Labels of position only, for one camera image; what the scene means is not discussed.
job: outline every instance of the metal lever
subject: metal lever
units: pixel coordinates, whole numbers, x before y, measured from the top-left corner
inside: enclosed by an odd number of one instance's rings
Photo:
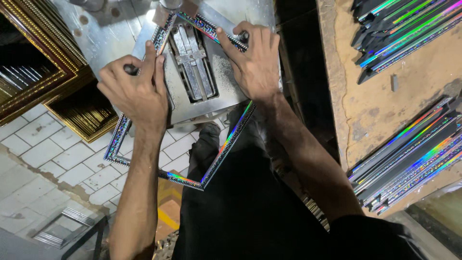
[[[250,37],[250,34],[248,31],[242,31],[241,33],[239,33],[239,40],[242,42],[242,43],[248,43],[249,42],[249,37]]]

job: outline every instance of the wooden board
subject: wooden board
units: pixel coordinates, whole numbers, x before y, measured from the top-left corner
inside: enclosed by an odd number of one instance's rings
[[[354,62],[360,54],[350,46],[360,27],[350,11],[353,1],[316,1],[340,163],[348,170],[442,94],[454,96],[460,92],[462,23],[358,85],[361,68]],[[392,74],[398,76],[396,92],[391,91]],[[442,172],[432,181],[437,182],[434,189],[460,179],[459,175],[459,170]],[[414,199],[421,197],[422,192]],[[403,205],[414,199],[405,199]]]

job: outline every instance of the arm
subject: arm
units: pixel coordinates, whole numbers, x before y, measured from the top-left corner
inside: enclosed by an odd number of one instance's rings
[[[154,46],[148,41],[143,62],[128,55],[99,72],[102,81],[98,88],[136,125],[131,166],[109,235],[112,260],[152,257],[157,227],[157,165],[168,113],[163,62],[164,57],[156,58]],[[123,70],[125,64],[141,68],[140,75],[128,75]]]
[[[229,56],[236,81],[244,94],[263,112],[276,139],[284,146],[302,185],[329,222],[345,215],[363,215],[346,174],[291,110],[279,92],[279,35],[261,25],[241,22],[233,33],[250,34],[249,50],[239,52],[217,29],[219,41]]]

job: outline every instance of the gold picture frame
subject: gold picture frame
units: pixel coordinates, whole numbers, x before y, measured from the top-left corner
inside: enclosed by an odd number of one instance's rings
[[[88,63],[47,1],[0,0],[0,13],[57,68],[51,76],[0,104],[3,126],[47,97],[64,91]]]

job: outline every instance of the forearm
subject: forearm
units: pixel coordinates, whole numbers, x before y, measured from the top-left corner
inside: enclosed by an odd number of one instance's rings
[[[136,130],[131,166],[109,235],[113,260],[131,260],[151,249],[158,217],[157,165],[161,140],[161,134]]]
[[[337,162],[300,122],[281,93],[257,104],[270,130],[288,153],[302,185],[331,222],[363,212]]]

